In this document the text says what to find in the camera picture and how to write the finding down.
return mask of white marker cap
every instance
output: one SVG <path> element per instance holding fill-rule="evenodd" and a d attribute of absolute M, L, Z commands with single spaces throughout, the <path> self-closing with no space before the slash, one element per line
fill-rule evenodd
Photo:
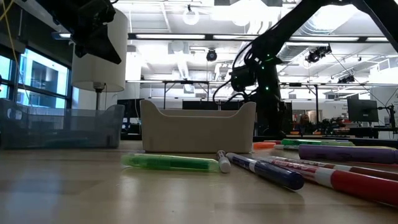
<path fill-rule="evenodd" d="M 275 145 L 274 149 L 284 150 L 284 145 Z"/>
<path fill-rule="evenodd" d="M 226 157 L 223 157 L 218 161 L 218 166 L 220 167 L 220 170 L 225 174 L 231 172 L 231 164 Z"/>

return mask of green highlighter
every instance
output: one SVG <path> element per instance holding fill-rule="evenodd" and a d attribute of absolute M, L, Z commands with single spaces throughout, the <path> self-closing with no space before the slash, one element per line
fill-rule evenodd
<path fill-rule="evenodd" d="M 214 159 L 155 154 L 127 154 L 122 156 L 121 161 L 123 165 L 143 169 L 219 172 L 218 162 Z"/>
<path fill-rule="evenodd" d="M 283 139 L 281 142 L 285 146 L 299 146 L 301 144 L 318 145 L 318 146 L 355 146 L 350 141 L 328 141 L 328 140 L 304 140 L 304 139 Z"/>

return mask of purple marker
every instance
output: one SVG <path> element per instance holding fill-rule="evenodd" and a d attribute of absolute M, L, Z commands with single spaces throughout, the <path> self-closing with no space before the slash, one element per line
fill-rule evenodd
<path fill-rule="evenodd" d="M 394 164 L 398 162 L 398 151 L 368 147 L 300 145 L 301 159 L 324 159 L 342 162 L 372 162 Z"/>

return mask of clear plastic storage bin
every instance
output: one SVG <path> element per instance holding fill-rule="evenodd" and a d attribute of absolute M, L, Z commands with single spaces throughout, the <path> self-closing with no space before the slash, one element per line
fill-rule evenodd
<path fill-rule="evenodd" d="M 0 99 L 0 147 L 118 147 L 123 115 L 123 105 L 113 105 L 106 111 L 65 110 Z"/>

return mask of white lamp shade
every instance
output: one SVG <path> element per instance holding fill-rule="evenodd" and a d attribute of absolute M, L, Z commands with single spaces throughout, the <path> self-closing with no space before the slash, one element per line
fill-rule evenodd
<path fill-rule="evenodd" d="M 116 10 L 114 19 L 108 24 L 108 37 L 113 47 L 119 54 L 122 62 L 117 65 L 99 57 L 86 54 L 78 58 L 73 54 L 72 86 L 83 90 L 95 91 L 93 84 L 105 83 L 103 91 L 123 91 L 126 80 L 126 54 L 127 54 L 127 17 Z"/>

